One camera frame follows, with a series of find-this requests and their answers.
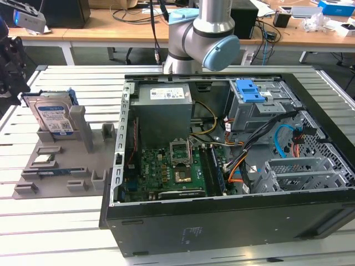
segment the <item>case label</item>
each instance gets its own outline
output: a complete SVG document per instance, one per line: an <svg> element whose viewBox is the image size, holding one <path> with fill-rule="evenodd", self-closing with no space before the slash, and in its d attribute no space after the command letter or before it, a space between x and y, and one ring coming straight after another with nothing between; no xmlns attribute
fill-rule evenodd
<svg viewBox="0 0 355 266"><path fill-rule="evenodd" d="M153 88L150 90L150 100L184 99L183 88Z"/></svg>

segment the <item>blue box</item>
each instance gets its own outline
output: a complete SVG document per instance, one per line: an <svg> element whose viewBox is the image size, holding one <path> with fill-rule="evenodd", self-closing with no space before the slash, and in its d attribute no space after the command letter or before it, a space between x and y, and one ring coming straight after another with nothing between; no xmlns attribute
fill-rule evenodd
<svg viewBox="0 0 355 266"><path fill-rule="evenodd" d="M318 4L323 7L323 15L350 17L354 12L355 6L350 3L334 2L322 0Z"/></svg>

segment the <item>black box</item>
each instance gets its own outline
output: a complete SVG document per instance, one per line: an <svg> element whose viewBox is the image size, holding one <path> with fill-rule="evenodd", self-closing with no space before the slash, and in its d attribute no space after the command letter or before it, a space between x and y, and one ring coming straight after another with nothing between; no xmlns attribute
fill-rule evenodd
<svg viewBox="0 0 355 266"><path fill-rule="evenodd" d="M39 10L42 0L19 0L28 3L36 10ZM15 27L13 23L13 9L11 12L0 8L1 14L6 14L5 21L9 27ZM48 27L79 29L83 28L90 17L88 0L47 0L43 9L44 17Z"/></svg>
<svg viewBox="0 0 355 266"><path fill-rule="evenodd" d="M291 14L276 12L272 24L278 28L286 28Z"/></svg>
<svg viewBox="0 0 355 266"><path fill-rule="evenodd" d="M250 0L233 0L231 17L235 21L234 35L251 39L259 9Z"/></svg>

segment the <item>motherboard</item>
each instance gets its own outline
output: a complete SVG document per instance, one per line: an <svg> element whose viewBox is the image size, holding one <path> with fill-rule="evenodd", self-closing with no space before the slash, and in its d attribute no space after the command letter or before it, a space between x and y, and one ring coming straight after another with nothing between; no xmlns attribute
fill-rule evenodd
<svg viewBox="0 0 355 266"><path fill-rule="evenodd" d="M185 158L189 161L176 163ZM143 149L139 173L128 175L125 180L125 201L222 195L224 180L221 168L225 162L221 146L196 146L188 150L183 145L176 145L173 149Z"/></svg>

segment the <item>black speaker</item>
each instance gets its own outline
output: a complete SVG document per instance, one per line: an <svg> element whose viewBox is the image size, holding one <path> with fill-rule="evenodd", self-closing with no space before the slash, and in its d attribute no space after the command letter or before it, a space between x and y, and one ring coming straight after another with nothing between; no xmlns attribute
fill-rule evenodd
<svg viewBox="0 0 355 266"><path fill-rule="evenodd" d="M259 9L250 0L233 0L231 17L235 21L234 35L239 39L250 39Z"/></svg>
<svg viewBox="0 0 355 266"><path fill-rule="evenodd" d="M276 12L272 24L277 28L286 28L291 14Z"/></svg>

